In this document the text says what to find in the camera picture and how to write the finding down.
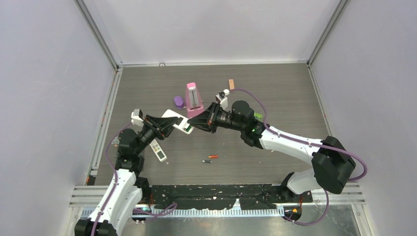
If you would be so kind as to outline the white remote control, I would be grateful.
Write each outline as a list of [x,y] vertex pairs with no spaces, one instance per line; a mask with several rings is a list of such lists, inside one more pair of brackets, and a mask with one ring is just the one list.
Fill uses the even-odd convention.
[[162,147],[159,145],[157,139],[152,140],[150,143],[150,147],[152,148],[155,156],[158,158],[160,162],[164,162],[167,160],[167,156],[163,151]]
[[177,112],[175,112],[175,111],[173,111],[173,110],[166,110],[165,111],[165,113],[162,115],[162,117],[163,118],[165,118],[165,117],[178,117],[179,119],[178,119],[178,121],[177,121],[177,125],[175,125],[175,128],[177,129],[177,130],[179,130],[179,131],[181,131],[181,132],[183,132],[183,133],[185,133],[185,134],[187,134],[187,135],[189,135],[189,134],[191,134],[191,132],[193,131],[193,129],[194,129],[194,127],[192,128],[192,130],[190,131],[190,132],[186,132],[185,130],[186,130],[186,128],[187,127],[189,127],[189,126],[191,126],[189,123],[188,123],[188,118],[187,117],[184,117],[184,116],[182,116],[181,114],[179,114],[179,113],[177,113]]

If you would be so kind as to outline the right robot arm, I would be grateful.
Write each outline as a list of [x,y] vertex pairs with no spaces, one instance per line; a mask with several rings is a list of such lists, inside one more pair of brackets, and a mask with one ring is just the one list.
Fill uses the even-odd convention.
[[336,138],[308,139],[282,132],[257,120],[254,110],[242,100],[234,102],[229,112],[213,102],[188,123],[210,133],[215,133],[219,127],[239,131],[241,139],[251,147],[278,151],[310,164],[311,169],[290,173],[282,181],[281,197],[288,202],[320,188],[340,194],[356,167]]

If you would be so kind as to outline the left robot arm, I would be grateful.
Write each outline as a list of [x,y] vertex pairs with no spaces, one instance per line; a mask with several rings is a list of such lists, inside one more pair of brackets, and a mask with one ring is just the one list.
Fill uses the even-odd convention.
[[158,118],[146,115],[132,117],[131,124],[141,127],[139,132],[125,125],[115,135],[119,140],[115,163],[108,161],[113,171],[111,182],[95,210],[80,219],[74,227],[76,236],[120,236],[136,204],[146,203],[151,196],[149,181],[141,177],[143,152],[155,139],[169,137],[180,118]]

